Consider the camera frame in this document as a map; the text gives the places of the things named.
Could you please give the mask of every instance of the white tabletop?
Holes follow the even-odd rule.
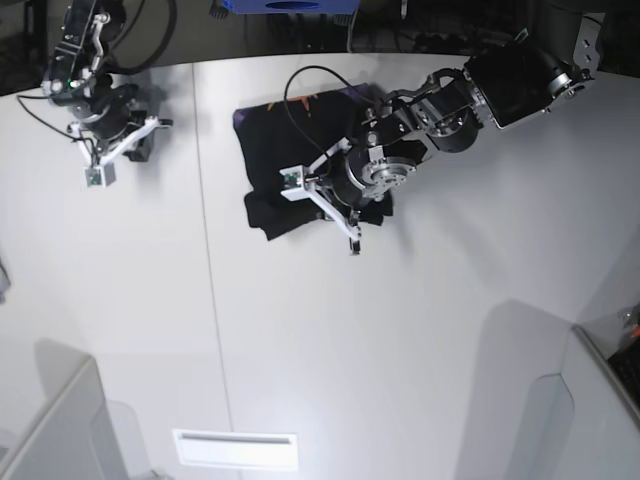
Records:
[[[234,110],[282,98],[299,67],[416,88],[460,57],[310,55],[200,64],[199,145],[233,423],[300,435],[299,478],[499,478],[534,379],[640,218],[640,82],[437,156],[364,225],[362,255],[314,222],[247,224]],[[308,71],[291,96],[339,87]],[[246,473],[245,478],[271,478]]]
[[[364,226],[351,258],[333,225],[267,242],[244,209],[233,111],[280,100],[291,73],[313,63],[395,89],[464,59],[157,70],[176,127],[151,164],[122,162],[104,191],[83,186],[75,146],[1,99],[0,256],[14,282],[0,307],[4,351],[31,358],[34,381],[40,339],[94,354],[150,463],[176,478],[235,475],[180,467],[171,428],[298,433],[293,476],[305,480],[498,478],[531,382],[559,371],[567,321],[636,231],[638,81],[604,75],[553,115],[437,156],[397,193],[395,217]],[[291,95],[338,86],[305,72]]]

